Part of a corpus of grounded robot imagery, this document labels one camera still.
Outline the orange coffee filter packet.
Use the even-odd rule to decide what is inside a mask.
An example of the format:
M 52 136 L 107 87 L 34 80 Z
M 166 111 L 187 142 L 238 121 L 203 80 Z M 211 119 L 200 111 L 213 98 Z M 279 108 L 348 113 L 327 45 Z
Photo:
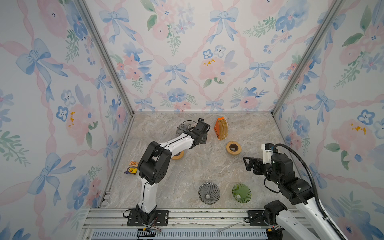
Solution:
M 217 119 L 214 130 L 219 141 L 227 138 L 229 129 L 228 122 L 225 117 L 220 117 Z

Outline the green glass dripper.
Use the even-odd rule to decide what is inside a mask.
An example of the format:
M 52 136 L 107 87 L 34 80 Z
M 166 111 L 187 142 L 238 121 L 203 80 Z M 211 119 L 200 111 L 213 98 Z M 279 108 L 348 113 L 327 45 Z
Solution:
M 248 203 L 252 198 L 252 192 L 245 184 L 234 185 L 232 188 L 232 195 L 237 202 L 242 204 Z

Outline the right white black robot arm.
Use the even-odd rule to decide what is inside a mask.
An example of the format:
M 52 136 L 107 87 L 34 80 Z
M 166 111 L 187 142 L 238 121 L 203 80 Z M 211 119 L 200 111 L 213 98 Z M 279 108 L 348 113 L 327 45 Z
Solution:
M 267 181 L 276 184 L 282 194 L 306 218 L 315 230 L 313 234 L 299 222 L 291 211 L 276 200 L 265 205 L 263 221 L 270 226 L 280 226 L 297 240 L 346 240 L 346 235 L 328 216 L 315 188 L 307 181 L 296 177 L 293 161 L 282 153 L 268 151 L 267 159 L 244 157 L 248 172 L 266 177 Z

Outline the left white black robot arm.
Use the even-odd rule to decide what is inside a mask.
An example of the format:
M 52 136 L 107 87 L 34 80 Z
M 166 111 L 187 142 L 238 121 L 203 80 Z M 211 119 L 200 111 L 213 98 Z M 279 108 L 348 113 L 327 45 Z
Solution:
M 174 139 L 163 143 L 153 141 L 148 145 L 138 165 L 142 185 L 136 214 L 144 224 L 149 225 L 155 219 L 158 184 L 166 176 L 172 157 L 199 144 L 205 145 L 210 128 L 200 118 L 194 127 L 184 130 Z

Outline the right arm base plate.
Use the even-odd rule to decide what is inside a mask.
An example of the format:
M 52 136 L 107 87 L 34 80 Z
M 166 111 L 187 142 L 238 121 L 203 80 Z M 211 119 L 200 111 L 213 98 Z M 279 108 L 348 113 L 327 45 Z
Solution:
M 267 227 L 269 226 L 265 221 L 264 210 L 249 210 L 245 222 L 250 224 L 251 227 Z

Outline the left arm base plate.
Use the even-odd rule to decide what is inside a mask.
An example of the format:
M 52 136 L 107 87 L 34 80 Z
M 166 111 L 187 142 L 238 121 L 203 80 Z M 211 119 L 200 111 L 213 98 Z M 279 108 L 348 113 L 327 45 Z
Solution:
M 128 227 L 166 227 L 169 221 L 168 210 L 154 210 L 149 214 L 141 210 L 130 210 L 129 215 L 123 213 L 123 217 L 127 218 Z

